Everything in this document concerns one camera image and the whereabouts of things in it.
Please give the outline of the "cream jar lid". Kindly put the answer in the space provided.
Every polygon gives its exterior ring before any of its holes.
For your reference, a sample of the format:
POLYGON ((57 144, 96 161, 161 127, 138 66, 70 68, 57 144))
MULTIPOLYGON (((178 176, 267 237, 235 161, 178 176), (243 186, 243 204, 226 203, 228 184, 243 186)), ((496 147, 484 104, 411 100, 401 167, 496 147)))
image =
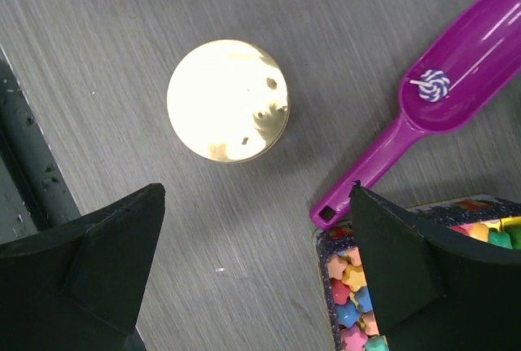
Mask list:
POLYGON ((173 70, 167 111, 175 134, 198 156, 236 164, 267 152, 290 116, 287 82, 259 46, 233 39, 206 42, 173 70))

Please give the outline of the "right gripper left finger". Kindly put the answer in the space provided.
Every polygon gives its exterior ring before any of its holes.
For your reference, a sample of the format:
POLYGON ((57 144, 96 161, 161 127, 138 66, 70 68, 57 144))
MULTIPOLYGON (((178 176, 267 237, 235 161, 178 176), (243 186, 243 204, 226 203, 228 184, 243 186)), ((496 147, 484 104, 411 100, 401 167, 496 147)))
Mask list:
POLYGON ((3 350, 122 350, 135 332, 165 213, 149 184, 1 246, 3 350))

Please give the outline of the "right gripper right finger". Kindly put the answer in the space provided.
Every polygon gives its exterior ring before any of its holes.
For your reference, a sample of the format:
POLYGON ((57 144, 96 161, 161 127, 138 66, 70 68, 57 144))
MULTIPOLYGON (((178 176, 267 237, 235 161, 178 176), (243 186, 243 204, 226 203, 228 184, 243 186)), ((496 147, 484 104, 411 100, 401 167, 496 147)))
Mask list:
POLYGON ((391 350, 518 350, 520 252, 472 239, 357 184, 350 214, 391 350))

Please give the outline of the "purple plastic scoop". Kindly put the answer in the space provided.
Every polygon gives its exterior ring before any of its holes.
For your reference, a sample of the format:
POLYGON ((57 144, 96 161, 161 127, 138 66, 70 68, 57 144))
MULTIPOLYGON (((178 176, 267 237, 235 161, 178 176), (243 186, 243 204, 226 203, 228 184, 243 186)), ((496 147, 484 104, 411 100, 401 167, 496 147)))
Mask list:
POLYGON ((348 213, 356 182, 372 187, 419 139, 465 125, 519 70, 520 0, 477 0, 402 77, 397 118, 310 209, 313 224, 329 230, 348 213), (436 103, 420 99, 409 83, 428 69, 442 70, 451 81, 436 103))

